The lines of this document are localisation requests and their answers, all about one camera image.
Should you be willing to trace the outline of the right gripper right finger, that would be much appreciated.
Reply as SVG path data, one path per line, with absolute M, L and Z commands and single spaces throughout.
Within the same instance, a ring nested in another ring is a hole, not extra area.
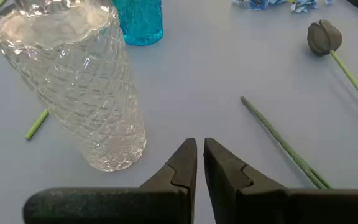
M 358 224 L 358 190 L 284 187 L 213 138 L 204 169 L 216 224 Z

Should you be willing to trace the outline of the grey-green flower stem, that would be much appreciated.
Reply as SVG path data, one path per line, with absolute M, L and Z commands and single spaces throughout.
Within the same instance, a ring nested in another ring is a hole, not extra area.
M 281 148 L 293 159 L 295 164 L 303 171 L 309 180 L 318 189 L 332 189 L 332 186 L 315 171 L 292 147 L 282 138 L 270 121 L 244 96 L 241 96 L 242 104 L 252 113 L 270 132 Z

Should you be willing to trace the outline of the clear cut-glass vase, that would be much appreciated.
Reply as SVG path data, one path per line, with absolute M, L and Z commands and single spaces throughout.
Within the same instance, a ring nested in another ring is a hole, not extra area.
M 14 0 L 0 10 L 0 50 L 91 166 L 114 172 L 141 157 L 144 122 L 111 0 Z

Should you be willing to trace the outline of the blue artificial flower bunch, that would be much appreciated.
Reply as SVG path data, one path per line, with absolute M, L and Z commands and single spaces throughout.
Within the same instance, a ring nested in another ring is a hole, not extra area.
M 291 13 L 303 13 L 319 8 L 319 0 L 231 0 L 233 4 L 251 9 L 253 11 L 264 11 L 269 6 L 280 6 L 288 3 Z

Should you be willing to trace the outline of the blue cut-glass vase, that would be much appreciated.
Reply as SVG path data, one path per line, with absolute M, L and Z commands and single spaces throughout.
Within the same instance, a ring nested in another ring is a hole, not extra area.
M 112 0 L 126 44 L 146 46 L 163 37 L 162 0 Z

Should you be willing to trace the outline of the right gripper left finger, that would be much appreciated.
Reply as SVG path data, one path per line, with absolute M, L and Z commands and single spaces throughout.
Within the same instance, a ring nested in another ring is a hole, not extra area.
M 25 224 L 192 224 L 197 145 L 186 139 L 139 187 L 52 188 L 30 196 Z

